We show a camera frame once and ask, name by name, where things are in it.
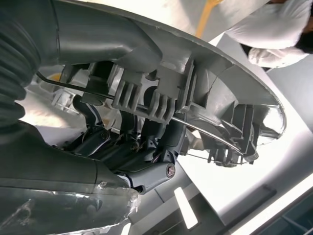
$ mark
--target bolt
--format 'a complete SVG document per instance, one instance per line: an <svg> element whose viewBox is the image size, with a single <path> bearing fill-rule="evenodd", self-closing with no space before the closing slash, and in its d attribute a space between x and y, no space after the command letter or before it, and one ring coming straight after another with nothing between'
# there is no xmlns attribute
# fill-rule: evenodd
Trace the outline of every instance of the bolt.
<svg viewBox="0 0 313 235"><path fill-rule="evenodd" d="M167 169L167 173L169 177L173 177L175 175L175 166L171 165Z"/></svg>

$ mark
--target ceiling light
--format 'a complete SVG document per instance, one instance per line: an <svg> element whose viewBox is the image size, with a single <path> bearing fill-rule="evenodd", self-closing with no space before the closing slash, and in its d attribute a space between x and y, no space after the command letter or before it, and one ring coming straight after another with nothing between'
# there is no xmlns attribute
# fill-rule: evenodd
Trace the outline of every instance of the ceiling light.
<svg viewBox="0 0 313 235"><path fill-rule="evenodd" d="M130 229L130 223L128 223L128 224L126 224L124 228L123 228L123 230L122 230L122 232L121 232L121 234L121 235L128 235L128 233L129 233L129 230Z"/></svg>
<svg viewBox="0 0 313 235"><path fill-rule="evenodd" d="M182 211L183 217L187 229L191 229L193 226L198 224L198 220L195 217L195 213L192 211L190 204L188 202L187 198L185 196L182 188L179 187L174 190L176 199L177 200L178 205Z"/></svg>

